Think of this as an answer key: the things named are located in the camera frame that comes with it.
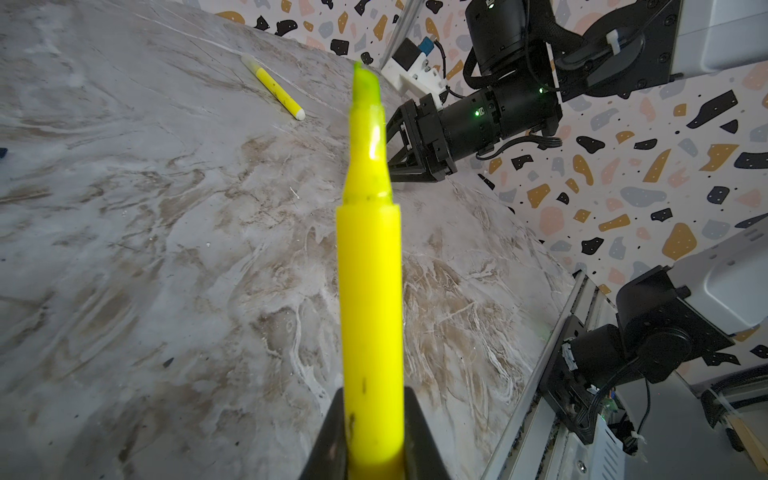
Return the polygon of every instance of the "yellow highlighter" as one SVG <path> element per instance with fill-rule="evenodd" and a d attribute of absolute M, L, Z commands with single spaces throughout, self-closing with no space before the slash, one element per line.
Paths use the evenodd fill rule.
<path fill-rule="evenodd" d="M 301 108 L 285 90 L 283 90 L 283 87 L 280 87 L 277 84 L 266 70 L 261 68 L 261 65 L 258 64 L 253 55 L 243 54 L 243 56 L 240 57 L 240 61 L 248 67 L 248 70 L 250 70 L 251 73 L 256 75 L 256 78 L 264 84 L 267 90 L 272 92 L 272 95 L 274 95 L 297 120 L 304 120 L 304 117 L 306 116 L 304 114 L 304 109 Z"/>
<path fill-rule="evenodd" d="M 376 76 L 355 64 L 350 163 L 336 209 L 350 480 L 400 480 L 405 435 L 400 207 Z"/>

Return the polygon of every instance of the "patterned wall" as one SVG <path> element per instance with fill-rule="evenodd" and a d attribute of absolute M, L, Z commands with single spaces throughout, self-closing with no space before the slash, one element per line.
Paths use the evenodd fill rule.
<path fill-rule="evenodd" d="M 632 1 L 555 0 L 564 27 L 583 33 Z M 472 42 L 467 2 L 428 0 L 410 38 L 437 35 L 449 84 L 467 93 Z M 430 60 L 442 63 L 438 53 Z M 487 179 L 499 200 L 568 269 L 584 269 L 611 298 L 627 281 L 672 264 L 766 216 L 768 62 L 619 97 L 563 105 L 562 149 L 512 147 L 461 167 Z"/>
<path fill-rule="evenodd" d="M 370 65 L 384 54 L 406 0 L 176 1 Z"/>

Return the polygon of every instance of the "marble surface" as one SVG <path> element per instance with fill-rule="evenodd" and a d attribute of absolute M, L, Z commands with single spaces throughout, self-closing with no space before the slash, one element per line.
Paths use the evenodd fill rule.
<path fill-rule="evenodd" d="M 342 384 L 352 63 L 171 2 L 4 13 L 0 477 L 295 478 Z M 454 478 L 482 473 L 572 286 L 490 194 L 396 191 L 407 383 Z"/>

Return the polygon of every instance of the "blue connector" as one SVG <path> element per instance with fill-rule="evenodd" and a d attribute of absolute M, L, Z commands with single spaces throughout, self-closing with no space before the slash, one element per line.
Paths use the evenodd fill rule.
<path fill-rule="evenodd" d="M 429 39 L 429 37 L 424 37 L 424 40 L 419 44 L 419 50 L 424 52 L 424 55 L 429 56 L 429 52 L 432 51 L 432 49 L 435 48 L 435 43 Z"/>

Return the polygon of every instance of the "green tip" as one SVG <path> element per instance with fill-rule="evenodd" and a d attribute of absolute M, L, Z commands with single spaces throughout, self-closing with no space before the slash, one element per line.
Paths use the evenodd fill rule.
<path fill-rule="evenodd" d="M 352 82 L 352 103 L 354 104 L 381 104 L 379 92 L 379 79 L 372 71 L 362 67 L 362 63 L 355 62 L 355 77 Z"/>

